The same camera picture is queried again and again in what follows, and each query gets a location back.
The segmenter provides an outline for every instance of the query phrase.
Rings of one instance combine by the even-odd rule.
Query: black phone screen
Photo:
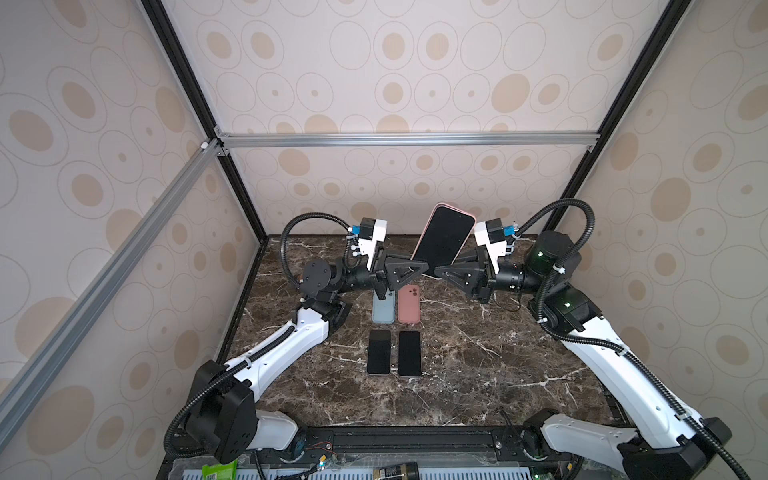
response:
[[[388,375],[392,353],[392,334],[389,330],[371,330],[368,338],[368,374]]]
[[[422,334],[415,330],[403,330],[399,334],[397,374],[400,376],[421,376],[422,374]]]
[[[448,207],[437,207],[412,260],[429,264],[423,275],[435,278],[435,267],[450,265],[475,227],[475,219]]]

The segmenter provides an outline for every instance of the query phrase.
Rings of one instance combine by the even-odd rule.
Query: blue phone case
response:
[[[373,292],[373,315],[374,323],[394,323],[395,322],[395,292],[387,290],[386,298],[379,300],[376,292]]]

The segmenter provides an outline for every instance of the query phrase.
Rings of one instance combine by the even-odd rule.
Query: wallpaper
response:
[[[666,0],[166,0],[224,131],[589,130]]]
[[[208,167],[0,455],[0,478],[155,478],[255,256],[234,198]]]
[[[0,391],[202,138],[133,3],[2,12]]]
[[[752,478],[768,469],[766,126],[768,2],[698,2],[579,194],[598,221],[574,275],[676,394],[725,420]],[[703,477],[733,474],[717,459]]]
[[[420,234],[438,202],[478,220],[523,224],[557,200],[584,145],[500,147],[238,148],[233,151],[267,233],[298,214],[322,211],[359,224],[387,220],[387,233]],[[530,230],[537,233],[545,220]],[[309,220],[292,233],[342,233]]]

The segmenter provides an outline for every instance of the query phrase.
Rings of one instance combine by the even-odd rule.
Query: black smartphone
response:
[[[399,334],[397,374],[400,376],[422,375],[422,334],[415,330],[403,330]]]
[[[411,260],[427,262],[429,268],[422,275],[437,278],[436,266],[445,266],[456,260],[477,220],[472,214],[448,204],[437,204],[419,238]]]
[[[368,337],[368,375],[388,375],[392,355],[392,334],[389,330],[371,330]]]

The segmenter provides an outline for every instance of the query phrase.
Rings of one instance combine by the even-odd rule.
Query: smartphone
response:
[[[422,275],[438,278],[435,267],[450,265],[456,260],[475,223],[477,220],[472,214],[448,204],[435,205],[411,256],[411,260],[421,260],[429,265]]]
[[[422,334],[415,330],[403,330],[397,347],[397,374],[400,376],[422,375]]]
[[[392,334],[389,330],[371,330],[368,337],[368,375],[388,375],[392,355]]]
[[[387,290],[384,300],[379,300],[376,292],[373,292],[373,314],[371,317],[374,323],[395,322],[395,292]]]
[[[397,296],[397,321],[413,324],[422,321],[421,291],[418,285],[406,285]]]

